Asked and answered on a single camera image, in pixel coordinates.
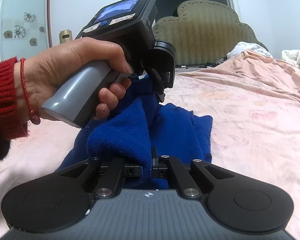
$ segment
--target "pink blanket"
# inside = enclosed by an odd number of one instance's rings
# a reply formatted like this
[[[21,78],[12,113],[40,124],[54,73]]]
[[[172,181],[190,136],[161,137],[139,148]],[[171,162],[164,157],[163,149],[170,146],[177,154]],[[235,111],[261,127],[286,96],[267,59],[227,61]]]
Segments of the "pink blanket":
[[[245,51],[216,68],[177,75],[166,103],[213,117],[212,163],[291,195],[287,231],[300,240],[300,71]],[[0,163],[0,202],[12,187],[54,171],[78,133],[50,121],[29,130]],[[0,236],[7,230],[0,209]]]

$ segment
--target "hand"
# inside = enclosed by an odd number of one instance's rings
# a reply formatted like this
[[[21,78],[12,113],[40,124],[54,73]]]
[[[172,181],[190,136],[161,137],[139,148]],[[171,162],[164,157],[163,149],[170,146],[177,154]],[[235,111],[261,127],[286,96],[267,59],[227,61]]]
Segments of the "hand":
[[[100,59],[107,60],[115,70],[132,73],[132,68],[127,63],[119,45],[93,38],[81,38],[63,43],[25,60],[25,84],[35,113],[41,118],[55,120],[41,109],[42,104],[54,95],[71,74],[86,63]],[[29,120],[29,109],[21,84],[20,62],[15,63],[14,80],[18,114],[21,123],[25,123]],[[106,118],[110,110],[117,106],[118,100],[123,98],[130,85],[131,80],[126,78],[121,84],[112,83],[109,89],[101,89],[100,104],[96,107],[96,118]]]

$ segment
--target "white label sticker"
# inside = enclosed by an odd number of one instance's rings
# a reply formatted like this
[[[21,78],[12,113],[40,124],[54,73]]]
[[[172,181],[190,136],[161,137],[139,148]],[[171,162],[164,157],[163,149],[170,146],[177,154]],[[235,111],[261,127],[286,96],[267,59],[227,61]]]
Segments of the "white label sticker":
[[[113,19],[113,20],[109,23],[109,25],[115,24],[115,23],[118,23],[118,22],[121,22],[121,21],[124,21],[124,20],[129,20],[129,19],[133,18],[134,15],[135,15],[135,13],[134,13],[134,14],[130,14],[130,15],[126,15],[126,16],[123,16],[123,17],[120,17],[120,18],[117,18],[117,19]]]
[[[91,26],[91,27],[89,27],[89,28],[84,29],[83,32],[84,32],[84,33],[91,32],[91,31],[95,30],[96,28],[98,28],[99,25],[100,25],[100,23],[97,23],[97,24],[95,24],[95,25],[93,25],[93,26]]]

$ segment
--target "green upholstered headboard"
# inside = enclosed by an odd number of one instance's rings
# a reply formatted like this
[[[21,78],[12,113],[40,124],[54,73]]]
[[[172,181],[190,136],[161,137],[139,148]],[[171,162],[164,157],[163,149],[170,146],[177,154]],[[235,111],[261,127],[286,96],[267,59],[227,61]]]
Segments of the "green upholstered headboard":
[[[156,39],[172,43],[177,65],[214,63],[225,57],[239,41],[257,43],[247,24],[222,3],[208,0],[185,1],[178,6],[178,17],[164,17],[153,28]]]

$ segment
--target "red knit cuff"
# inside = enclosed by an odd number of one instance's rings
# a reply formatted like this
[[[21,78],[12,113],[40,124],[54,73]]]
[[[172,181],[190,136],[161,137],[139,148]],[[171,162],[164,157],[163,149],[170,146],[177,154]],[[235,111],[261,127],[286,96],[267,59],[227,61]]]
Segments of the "red knit cuff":
[[[0,62],[0,135],[11,140],[28,135],[27,124],[21,124],[14,89],[14,64],[17,58]]]

